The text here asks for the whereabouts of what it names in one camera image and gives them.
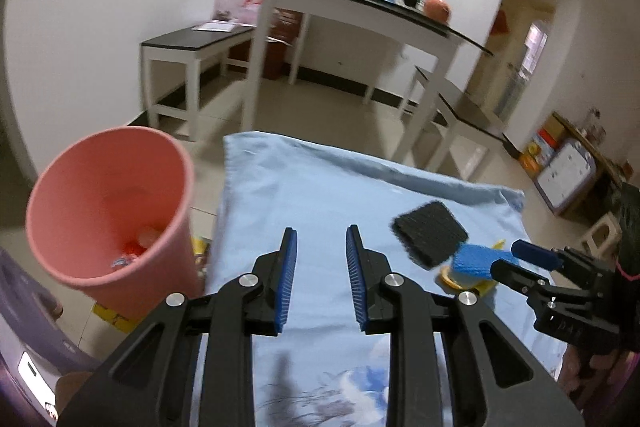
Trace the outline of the person's hand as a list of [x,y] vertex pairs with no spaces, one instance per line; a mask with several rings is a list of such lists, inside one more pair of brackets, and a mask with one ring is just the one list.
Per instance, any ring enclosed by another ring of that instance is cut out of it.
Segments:
[[637,357],[638,353],[614,350],[609,355],[593,355],[586,361],[576,347],[568,345],[556,382],[582,411],[599,392],[623,381]]

